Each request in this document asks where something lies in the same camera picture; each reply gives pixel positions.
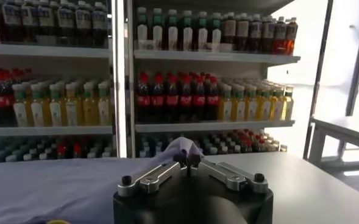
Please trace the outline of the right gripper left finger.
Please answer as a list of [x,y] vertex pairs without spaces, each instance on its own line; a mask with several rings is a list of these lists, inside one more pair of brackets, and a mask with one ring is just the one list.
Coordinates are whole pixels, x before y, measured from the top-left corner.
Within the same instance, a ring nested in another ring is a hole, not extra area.
[[164,182],[186,172],[187,157],[181,153],[176,154],[167,164],[150,167],[134,175],[122,176],[121,182],[117,186],[117,194],[120,197],[132,197],[138,191],[153,194],[159,191]]

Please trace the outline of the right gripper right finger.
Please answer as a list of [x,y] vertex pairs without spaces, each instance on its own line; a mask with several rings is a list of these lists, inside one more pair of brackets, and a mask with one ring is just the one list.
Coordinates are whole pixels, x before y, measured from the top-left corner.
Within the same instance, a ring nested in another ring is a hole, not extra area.
[[227,189],[241,192],[246,187],[256,194],[268,192],[268,181],[262,173],[251,174],[227,163],[213,163],[190,155],[191,182],[203,191]]

